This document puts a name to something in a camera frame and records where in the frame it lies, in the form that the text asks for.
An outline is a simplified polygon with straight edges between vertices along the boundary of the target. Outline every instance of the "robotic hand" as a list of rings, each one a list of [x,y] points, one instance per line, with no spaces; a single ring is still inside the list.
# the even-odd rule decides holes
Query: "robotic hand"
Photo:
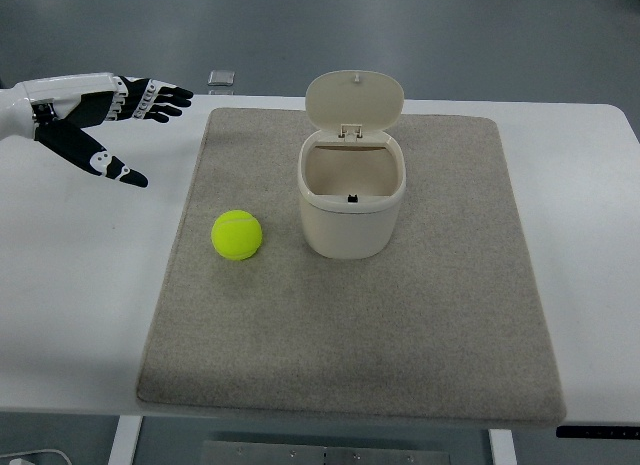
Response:
[[[0,140],[10,135],[35,139],[86,172],[146,187],[144,175],[82,128],[132,117],[166,123],[191,105],[191,97],[174,85],[111,73],[20,82],[0,90]]]

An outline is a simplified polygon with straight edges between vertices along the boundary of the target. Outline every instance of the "metal plate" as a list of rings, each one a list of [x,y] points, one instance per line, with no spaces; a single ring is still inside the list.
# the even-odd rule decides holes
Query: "metal plate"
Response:
[[[200,465],[450,465],[446,452],[207,440]]]

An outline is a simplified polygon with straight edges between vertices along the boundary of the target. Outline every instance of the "open lid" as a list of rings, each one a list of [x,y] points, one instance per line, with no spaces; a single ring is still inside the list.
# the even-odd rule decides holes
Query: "open lid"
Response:
[[[404,91],[393,78],[359,70],[321,75],[309,85],[305,101],[311,122],[338,134],[341,125],[361,125],[363,132],[389,128],[403,103]]]

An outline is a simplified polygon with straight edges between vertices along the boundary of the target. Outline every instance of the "gray felt mat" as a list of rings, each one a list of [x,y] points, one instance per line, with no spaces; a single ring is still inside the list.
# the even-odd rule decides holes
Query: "gray felt mat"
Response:
[[[403,115],[407,193],[387,247],[323,258],[303,237],[304,112],[212,112],[148,337],[138,397],[212,409],[551,425],[565,415],[500,137],[483,118]],[[264,244],[216,255],[245,209]]]

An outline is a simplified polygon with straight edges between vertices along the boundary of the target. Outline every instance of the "yellow tennis ball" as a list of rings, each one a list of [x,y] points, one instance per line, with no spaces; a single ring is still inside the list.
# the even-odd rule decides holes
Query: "yellow tennis ball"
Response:
[[[244,260],[262,244],[260,222],[244,210],[231,210],[220,215],[211,229],[211,243],[229,260]]]

